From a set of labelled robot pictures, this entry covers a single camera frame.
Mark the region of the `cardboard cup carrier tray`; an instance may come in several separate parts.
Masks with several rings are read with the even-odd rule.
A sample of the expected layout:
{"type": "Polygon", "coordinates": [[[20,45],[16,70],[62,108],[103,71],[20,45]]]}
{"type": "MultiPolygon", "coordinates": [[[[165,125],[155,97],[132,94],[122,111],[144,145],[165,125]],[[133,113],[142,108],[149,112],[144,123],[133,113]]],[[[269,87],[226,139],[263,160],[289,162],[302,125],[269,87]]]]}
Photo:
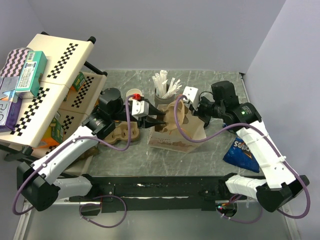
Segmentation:
{"type": "MultiPolygon", "coordinates": [[[[135,121],[130,123],[131,141],[135,142],[140,139],[140,130],[138,124],[135,121]]],[[[105,142],[114,145],[115,143],[127,142],[129,136],[128,124],[126,121],[116,122],[115,129],[104,139],[105,142]]]]}

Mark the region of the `brown paper takeout bag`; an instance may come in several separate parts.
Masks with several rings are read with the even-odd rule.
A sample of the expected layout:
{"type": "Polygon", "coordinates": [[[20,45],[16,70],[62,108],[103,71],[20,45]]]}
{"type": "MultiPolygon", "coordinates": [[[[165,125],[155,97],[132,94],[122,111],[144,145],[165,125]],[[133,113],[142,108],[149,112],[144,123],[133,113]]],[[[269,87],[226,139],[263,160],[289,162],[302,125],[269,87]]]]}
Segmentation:
{"type": "Polygon", "coordinates": [[[190,153],[198,148],[201,143],[191,142],[185,139],[183,135],[191,140],[205,139],[207,136],[204,122],[193,116],[183,101],[180,100],[177,105],[177,120],[181,128],[181,131],[179,131],[174,118],[175,103],[174,100],[170,104],[159,104],[157,106],[158,110],[165,113],[164,116],[158,116],[157,119],[164,121],[165,124],[150,129],[147,143],[153,148],[190,153]]]}

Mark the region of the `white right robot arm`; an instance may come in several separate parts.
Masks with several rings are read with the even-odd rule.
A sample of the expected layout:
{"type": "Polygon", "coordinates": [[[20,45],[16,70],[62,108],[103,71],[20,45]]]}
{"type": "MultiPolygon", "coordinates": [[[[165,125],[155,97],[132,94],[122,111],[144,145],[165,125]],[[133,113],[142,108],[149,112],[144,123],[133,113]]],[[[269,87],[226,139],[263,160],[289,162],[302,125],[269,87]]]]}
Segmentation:
{"type": "Polygon", "coordinates": [[[206,124],[210,119],[222,119],[227,129],[233,129],[255,157],[264,179],[244,177],[230,173],[223,177],[218,193],[223,199],[233,195],[243,195],[257,200],[268,212],[278,211],[280,207],[294,199],[301,191],[306,195],[306,208],[294,219],[304,218],[310,211],[311,198],[305,175],[291,168],[284,155],[272,141],[261,115],[249,102],[240,103],[234,84],[219,81],[211,85],[213,101],[201,96],[195,87],[186,87],[185,103],[193,115],[206,124]]]}

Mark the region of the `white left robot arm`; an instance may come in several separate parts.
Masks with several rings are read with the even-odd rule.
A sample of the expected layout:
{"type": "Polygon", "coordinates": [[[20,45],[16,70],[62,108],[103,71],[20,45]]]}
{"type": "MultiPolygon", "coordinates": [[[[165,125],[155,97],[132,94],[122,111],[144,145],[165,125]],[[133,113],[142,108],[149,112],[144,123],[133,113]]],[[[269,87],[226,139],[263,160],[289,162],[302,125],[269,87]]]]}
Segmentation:
{"type": "Polygon", "coordinates": [[[22,162],[16,169],[17,193],[12,204],[12,212],[19,215],[16,202],[20,195],[37,211],[44,211],[56,200],[83,196],[87,201],[95,200],[99,188],[90,176],[60,179],[61,173],[80,155],[98,143],[112,149],[115,146],[105,142],[105,138],[116,128],[117,121],[125,121],[127,127],[136,122],[139,128],[147,129],[163,125],[164,121],[155,116],[165,113],[140,94],[122,99],[121,92],[114,87],[100,93],[98,104],[71,136],[49,154],[32,164],[22,162]]]}

